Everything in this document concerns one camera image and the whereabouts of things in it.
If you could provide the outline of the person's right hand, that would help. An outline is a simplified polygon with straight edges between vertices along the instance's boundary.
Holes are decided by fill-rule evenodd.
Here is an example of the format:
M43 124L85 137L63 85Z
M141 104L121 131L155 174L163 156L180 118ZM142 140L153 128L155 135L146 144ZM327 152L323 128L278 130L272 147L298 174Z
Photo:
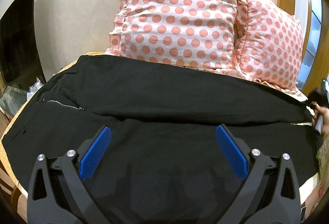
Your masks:
M329 122L329 111L328 108L326 107L321 107L318 104L316 104L316 108L315 108L315 115L313 116L312 119L312 124L313 126L317 126L318 122L319 122L319 117L322 117L322 128L320 130L320 133L322 136L328 135L328 122Z

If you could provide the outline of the beige fleece sleeve forearm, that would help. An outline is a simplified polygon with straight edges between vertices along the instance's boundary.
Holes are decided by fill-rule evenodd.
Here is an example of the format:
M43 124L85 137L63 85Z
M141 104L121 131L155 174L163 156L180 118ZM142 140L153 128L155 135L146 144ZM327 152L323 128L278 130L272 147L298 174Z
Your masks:
M326 191L328 189L329 179L329 138L328 134L323 136L322 145L317 151L317 160L319 163L319 176L321 187Z

